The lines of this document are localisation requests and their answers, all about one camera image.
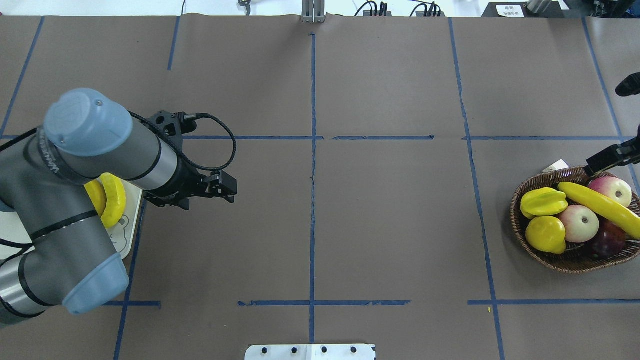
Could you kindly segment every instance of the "white bracket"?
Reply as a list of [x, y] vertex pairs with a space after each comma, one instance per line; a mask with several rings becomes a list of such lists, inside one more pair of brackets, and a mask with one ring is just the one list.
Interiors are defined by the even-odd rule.
[[302, 0], [302, 22], [324, 22], [324, 0]]
[[376, 346], [367, 344], [253, 345], [244, 360], [376, 360]]

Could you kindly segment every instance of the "light blue joint cap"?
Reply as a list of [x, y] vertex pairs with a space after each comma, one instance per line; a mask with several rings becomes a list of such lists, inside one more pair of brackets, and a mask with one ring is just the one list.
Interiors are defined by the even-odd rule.
[[131, 115], [122, 105], [87, 88], [62, 95], [44, 118], [49, 141], [76, 156], [106, 154], [122, 145], [132, 129]]
[[105, 304], [127, 289], [129, 276], [119, 253], [93, 269], [62, 300], [62, 306], [73, 315], [84, 314]]
[[11, 206], [3, 203], [2, 199], [0, 199], [0, 213], [14, 213], [14, 212], [15, 210]]

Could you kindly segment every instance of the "apple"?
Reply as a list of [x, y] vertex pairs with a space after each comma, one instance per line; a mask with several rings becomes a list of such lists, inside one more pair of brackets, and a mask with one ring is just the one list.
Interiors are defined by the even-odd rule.
[[566, 236], [570, 243], [584, 243], [592, 239], [600, 228], [598, 216], [586, 206], [570, 205], [558, 215], [564, 224]]
[[625, 248], [627, 243], [627, 234], [616, 224], [607, 220], [600, 219], [600, 228], [593, 239], [584, 243], [584, 254], [589, 258], [603, 259], [616, 255]]
[[615, 200], [625, 208], [631, 204], [631, 186], [617, 177], [599, 177], [590, 182], [588, 188]]

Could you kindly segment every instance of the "wicker basket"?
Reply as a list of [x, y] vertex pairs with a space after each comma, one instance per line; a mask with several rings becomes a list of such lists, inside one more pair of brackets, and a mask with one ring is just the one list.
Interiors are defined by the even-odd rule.
[[[608, 172], [603, 172], [597, 177], [613, 176]], [[531, 255], [537, 262], [545, 265], [548, 268], [557, 270], [566, 274], [583, 274], [586, 272], [592, 272], [598, 269], [608, 268], [618, 264], [626, 263], [627, 261], [635, 258], [640, 254], [640, 243], [637, 241], [627, 241], [625, 248], [617, 255], [610, 256], [604, 259], [591, 259], [581, 254], [580, 248], [582, 244], [567, 243], [566, 251], [561, 255], [555, 255], [548, 252], [538, 251], [532, 248], [525, 239], [525, 230], [529, 224], [529, 219], [524, 217], [520, 212], [520, 199], [522, 196], [535, 189], [551, 187], [557, 188], [557, 184], [562, 181], [569, 181], [571, 183], [577, 183], [586, 186], [589, 183], [589, 177], [584, 172], [582, 167], [573, 167], [564, 170], [557, 170], [548, 172], [546, 174], [540, 174], [526, 180], [522, 183], [511, 200], [511, 208], [509, 209], [511, 217], [511, 225], [518, 238], [518, 241], [525, 249], [526, 252]], [[639, 199], [636, 193], [632, 195], [633, 199], [629, 209], [636, 215], [640, 216], [640, 206], [638, 204]], [[567, 199], [569, 204], [575, 204], [571, 200]]]

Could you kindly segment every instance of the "gray tabletop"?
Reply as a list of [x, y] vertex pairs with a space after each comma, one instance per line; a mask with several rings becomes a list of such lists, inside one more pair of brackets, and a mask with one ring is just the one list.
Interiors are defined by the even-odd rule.
[[[633, 20], [0, 17], [0, 34], [0, 143], [78, 87], [239, 136], [235, 204], [143, 205], [130, 288], [3, 329], [0, 357], [637, 357], [640, 262], [560, 274], [508, 220], [529, 177], [637, 135], [640, 97], [613, 92], [640, 71]], [[184, 151], [223, 163], [220, 135], [201, 120]]]

